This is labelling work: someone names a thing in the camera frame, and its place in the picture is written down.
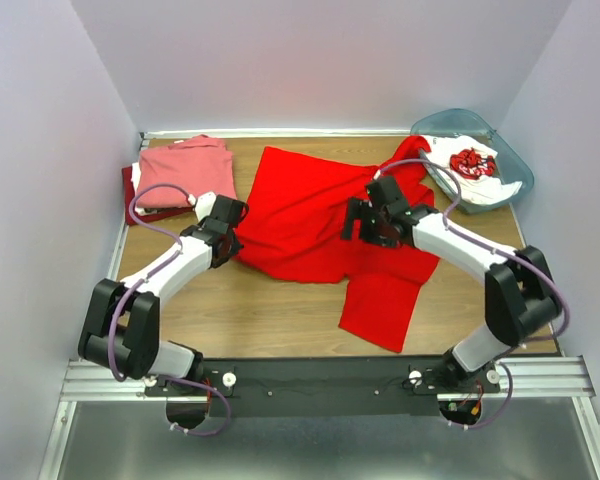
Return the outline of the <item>bright red t-shirt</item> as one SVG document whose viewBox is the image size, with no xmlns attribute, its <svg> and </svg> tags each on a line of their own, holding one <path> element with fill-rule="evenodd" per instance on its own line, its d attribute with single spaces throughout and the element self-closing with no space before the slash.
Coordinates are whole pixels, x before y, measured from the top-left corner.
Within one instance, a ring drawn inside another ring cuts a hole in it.
<svg viewBox="0 0 600 480">
<path fill-rule="evenodd" d="M 420 290 L 439 259 L 408 245 L 342 239 L 348 200 L 365 197 L 377 170 L 265 147 L 249 212 L 236 230 L 243 246 L 237 259 L 284 281 L 346 280 L 340 328 L 399 353 Z"/>
</svg>

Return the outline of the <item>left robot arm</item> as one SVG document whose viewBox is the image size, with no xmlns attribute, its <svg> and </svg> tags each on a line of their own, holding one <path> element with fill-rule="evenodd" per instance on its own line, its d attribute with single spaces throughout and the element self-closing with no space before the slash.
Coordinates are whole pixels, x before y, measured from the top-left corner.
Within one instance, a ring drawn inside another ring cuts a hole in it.
<svg viewBox="0 0 600 480">
<path fill-rule="evenodd" d="M 181 395 L 194 393 L 204 376 L 203 354 L 160 338 L 161 312 L 192 279 L 234 257 L 243 245 L 235 229 L 249 212 L 246 203 L 208 193 L 194 207 L 198 222 L 175 235 L 171 247 L 140 271 L 94 287 L 78 354 L 110 370 L 118 381 L 167 377 Z"/>
</svg>

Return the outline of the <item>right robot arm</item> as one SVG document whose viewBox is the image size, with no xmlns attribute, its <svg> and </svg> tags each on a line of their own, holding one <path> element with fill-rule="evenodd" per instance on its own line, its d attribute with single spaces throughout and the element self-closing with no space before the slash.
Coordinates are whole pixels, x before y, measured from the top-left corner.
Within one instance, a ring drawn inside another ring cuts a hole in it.
<svg viewBox="0 0 600 480">
<path fill-rule="evenodd" d="M 421 374 L 417 385 L 463 391 L 485 367 L 566 315 L 539 249 L 492 242 L 458 226 L 434 207 L 412 206 L 391 176 L 376 176 L 366 193 L 365 199 L 348 200 L 342 239 L 412 247 L 456 266 L 484 287 L 483 326 L 445 352 Z"/>
</svg>

